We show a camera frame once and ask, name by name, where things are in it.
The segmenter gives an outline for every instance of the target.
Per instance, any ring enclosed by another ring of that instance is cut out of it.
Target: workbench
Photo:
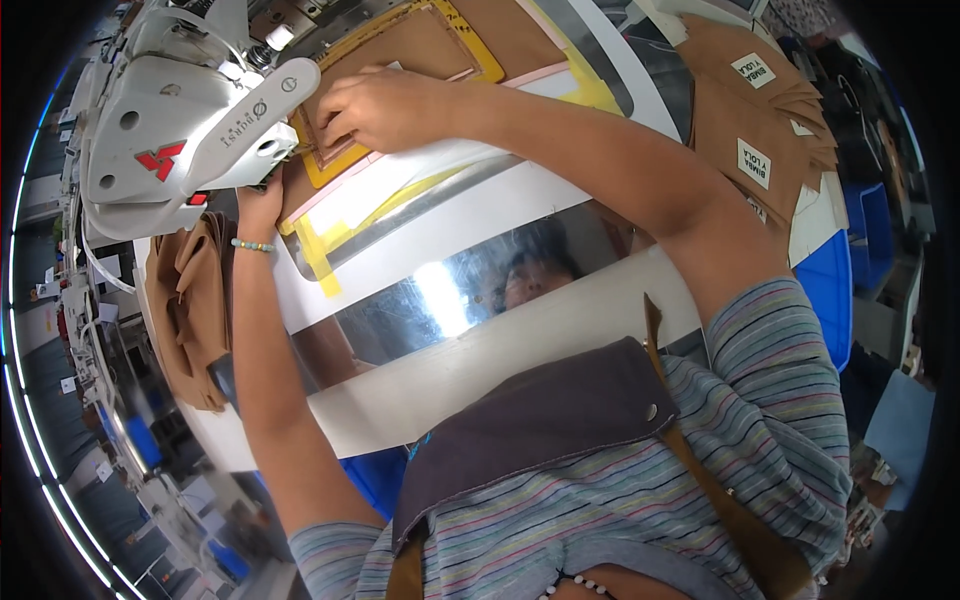
[[[561,12],[573,20],[563,25],[564,33],[577,43],[570,33],[587,32],[593,48],[606,55],[622,82],[621,91],[626,90],[633,103],[630,118],[683,141],[680,132],[688,129],[689,115],[684,123],[683,111],[668,106],[683,94],[668,90],[659,68],[642,60],[632,41],[591,0],[565,1]],[[545,8],[546,0],[537,4],[557,21],[557,13]],[[732,12],[733,5],[723,10],[702,0],[636,0],[636,6],[672,45],[685,39],[676,16],[680,12],[754,27],[747,13]],[[631,16],[636,22],[636,9],[631,8]],[[758,23],[756,30],[762,30]],[[768,35],[765,39],[776,47]],[[589,199],[538,165],[509,158],[513,162],[488,165],[485,177],[471,180],[466,189],[334,265],[343,291],[330,298],[316,280],[305,276],[295,252],[277,236],[274,275],[288,331],[296,334],[335,316],[355,346],[362,342],[372,348],[355,348],[358,356],[377,365],[307,398],[339,457],[411,443],[517,372],[628,335],[644,339],[643,293],[662,310],[663,345],[701,327],[686,285],[661,248],[615,255],[606,247],[608,232],[597,229],[586,212],[577,213],[584,218],[567,221],[588,225],[566,231],[575,242],[571,244],[592,257],[585,259],[593,262],[586,276],[502,314],[482,310],[487,299],[476,286],[489,275],[481,268],[484,258],[509,256],[516,251],[511,234],[555,213],[562,221],[565,211],[585,210],[583,203]],[[801,192],[790,235],[790,266],[846,226],[839,179],[836,173],[824,173],[819,193],[807,187]],[[153,334],[142,295],[148,240],[136,240],[134,246],[140,305]],[[451,265],[463,269],[454,272]],[[179,405],[218,468],[256,469],[231,406],[212,413]]]

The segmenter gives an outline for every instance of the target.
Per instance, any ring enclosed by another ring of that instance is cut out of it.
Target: necklace
[[[558,573],[557,581],[553,582],[553,585],[547,586],[546,593],[541,594],[540,598],[538,598],[537,600],[550,600],[550,596],[557,593],[557,586],[564,579],[569,579],[575,584],[582,585],[587,589],[592,589],[593,591],[597,592],[598,595],[606,596],[610,598],[610,600],[616,600],[616,598],[613,597],[613,594],[607,591],[607,588],[605,586],[597,586],[597,583],[592,579],[587,579],[583,575],[567,575],[566,573],[564,573],[559,569],[557,569],[557,573]]]

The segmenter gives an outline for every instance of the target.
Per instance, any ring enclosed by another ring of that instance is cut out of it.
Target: hand
[[[267,183],[267,191],[259,193],[249,187],[237,188],[240,223],[237,237],[245,242],[269,244],[276,234],[276,219],[283,206],[283,168],[277,169]]]
[[[317,126],[324,146],[352,134],[357,143],[382,153],[418,148],[453,137],[459,84],[382,66],[337,80],[323,96]]]

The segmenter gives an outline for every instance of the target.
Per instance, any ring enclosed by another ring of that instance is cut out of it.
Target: striped shirt
[[[843,543],[851,491],[836,369],[800,284],[742,293],[706,330],[713,370],[664,357],[697,458],[794,543],[814,573]],[[619,564],[692,598],[762,598],[709,501],[677,457],[647,440],[528,472],[427,517],[424,599],[537,598],[556,569]],[[382,598],[385,530],[313,525],[290,547],[313,598]]]

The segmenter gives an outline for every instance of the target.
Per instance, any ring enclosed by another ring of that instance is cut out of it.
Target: worker
[[[338,80],[318,123],[327,145],[382,153],[477,140],[585,190],[669,256],[712,371],[627,338],[519,373],[424,432],[385,523],[305,401],[269,254],[238,249],[240,412],[314,598],[785,600],[832,562],[852,486],[837,371],[785,257],[718,171],[597,109],[394,69]],[[279,178],[238,191],[248,247],[274,240],[281,194]]]

